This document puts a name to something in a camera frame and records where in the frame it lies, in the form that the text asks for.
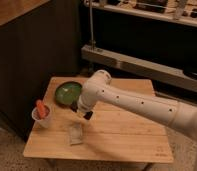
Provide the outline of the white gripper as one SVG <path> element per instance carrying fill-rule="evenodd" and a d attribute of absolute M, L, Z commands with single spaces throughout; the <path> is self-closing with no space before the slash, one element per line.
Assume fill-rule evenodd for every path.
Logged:
<path fill-rule="evenodd" d="M 90 112 L 90 111 L 88 111 L 87 108 L 82 104 L 81 101 L 73 102 L 73 103 L 70 105 L 70 109 L 71 109 L 73 112 L 78 112 L 83 118 L 84 118 L 84 115 L 85 115 L 87 112 Z"/>

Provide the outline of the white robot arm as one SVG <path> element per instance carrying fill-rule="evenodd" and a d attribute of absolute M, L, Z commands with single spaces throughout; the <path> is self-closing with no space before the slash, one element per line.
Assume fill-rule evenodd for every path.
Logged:
<path fill-rule="evenodd" d="M 111 86 L 110 82 L 111 75 L 106 70 L 97 70 L 82 84 L 81 93 L 71 109 L 81 112 L 89 120 L 96 103 L 105 102 L 176 130 L 197 142 L 197 106 L 125 91 Z M 197 171 L 197 154 L 194 171 Z"/>

